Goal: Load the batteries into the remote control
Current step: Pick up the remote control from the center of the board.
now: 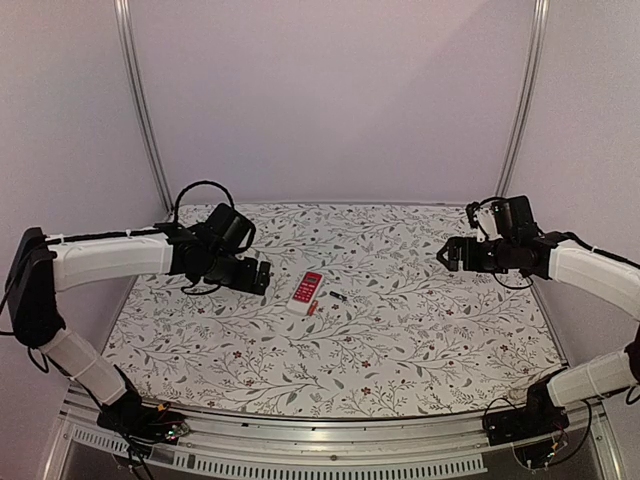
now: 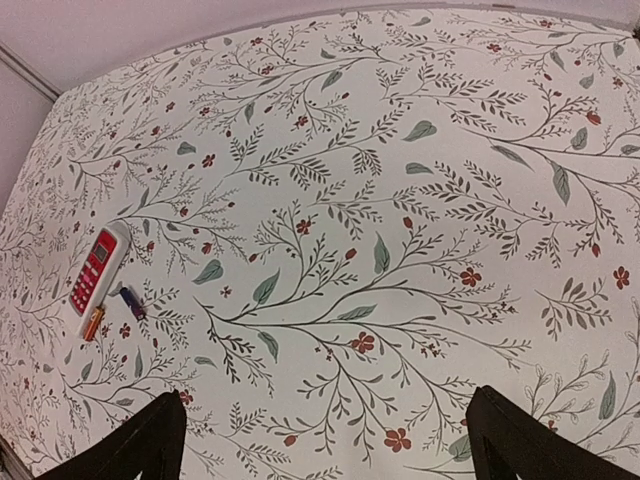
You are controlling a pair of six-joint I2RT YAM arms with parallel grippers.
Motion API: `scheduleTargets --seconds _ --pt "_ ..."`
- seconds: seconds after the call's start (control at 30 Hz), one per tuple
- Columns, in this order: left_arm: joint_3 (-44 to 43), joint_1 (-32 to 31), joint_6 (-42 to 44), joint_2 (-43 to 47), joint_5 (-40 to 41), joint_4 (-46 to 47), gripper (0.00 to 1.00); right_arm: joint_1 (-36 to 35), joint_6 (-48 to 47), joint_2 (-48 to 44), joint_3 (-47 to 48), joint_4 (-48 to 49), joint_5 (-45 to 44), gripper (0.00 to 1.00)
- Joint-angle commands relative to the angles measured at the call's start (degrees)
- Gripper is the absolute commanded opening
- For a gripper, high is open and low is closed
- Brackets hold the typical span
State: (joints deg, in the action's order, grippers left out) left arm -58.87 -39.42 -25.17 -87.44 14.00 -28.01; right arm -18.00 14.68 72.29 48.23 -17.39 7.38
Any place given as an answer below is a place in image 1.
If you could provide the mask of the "white red remote control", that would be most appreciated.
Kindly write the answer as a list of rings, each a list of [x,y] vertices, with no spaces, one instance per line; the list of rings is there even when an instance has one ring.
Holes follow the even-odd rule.
[[[286,309],[292,313],[306,315],[312,303],[316,300],[323,280],[324,276],[320,273],[305,272],[290,296]]]

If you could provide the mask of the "orange battery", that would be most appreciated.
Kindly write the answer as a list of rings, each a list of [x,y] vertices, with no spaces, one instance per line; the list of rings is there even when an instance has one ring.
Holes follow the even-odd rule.
[[[314,301],[311,303],[311,305],[310,305],[310,307],[309,307],[309,309],[308,309],[308,311],[307,311],[307,315],[308,315],[308,316],[313,315],[313,314],[314,314],[314,312],[315,312],[315,310],[317,309],[317,306],[318,306],[318,301],[317,301],[317,300],[314,300]]]

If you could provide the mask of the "black battery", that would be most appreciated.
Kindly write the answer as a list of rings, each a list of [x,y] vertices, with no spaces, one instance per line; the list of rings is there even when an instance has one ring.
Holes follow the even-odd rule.
[[[339,299],[341,301],[347,301],[348,300],[348,298],[345,295],[340,294],[340,293],[335,292],[335,291],[329,291],[329,295],[334,297],[334,298],[336,298],[336,299]]]

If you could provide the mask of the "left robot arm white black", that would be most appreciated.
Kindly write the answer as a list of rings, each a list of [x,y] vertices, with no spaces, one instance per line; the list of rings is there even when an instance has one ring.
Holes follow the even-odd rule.
[[[141,275],[183,276],[183,291],[198,295],[221,288],[259,295],[270,283],[270,263],[246,256],[256,235],[253,222],[228,199],[209,217],[184,226],[177,216],[142,230],[48,236],[27,229],[9,270],[1,307],[8,335],[27,349],[43,373],[56,368],[78,383],[99,408],[97,423],[125,440],[174,444],[189,432],[183,414],[169,404],[144,405],[125,373],[76,332],[58,310],[60,292],[85,284]]]

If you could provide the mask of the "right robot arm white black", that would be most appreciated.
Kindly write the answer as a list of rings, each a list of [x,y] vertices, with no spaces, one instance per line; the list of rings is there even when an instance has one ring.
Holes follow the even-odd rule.
[[[437,260],[449,271],[523,277],[566,284],[639,317],[639,266],[590,246],[572,232],[543,232],[529,199],[490,197],[465,208],[472,237],[449,238]],[[522,407],[486,412],[482,426],[491,445],[516,442],[568,427],[572,403],[605,398],[639,383],[639,342],[543,377],[528,387]]]

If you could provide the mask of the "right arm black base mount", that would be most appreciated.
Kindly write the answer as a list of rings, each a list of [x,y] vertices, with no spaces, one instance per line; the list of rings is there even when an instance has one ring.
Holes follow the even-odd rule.
[[[529,398],[523,407],[511,405],[492,413],[486,410],[482,417],[482,428],[491,446],[551,434],[568,426],[569,418],[563,408],[536,396]]]

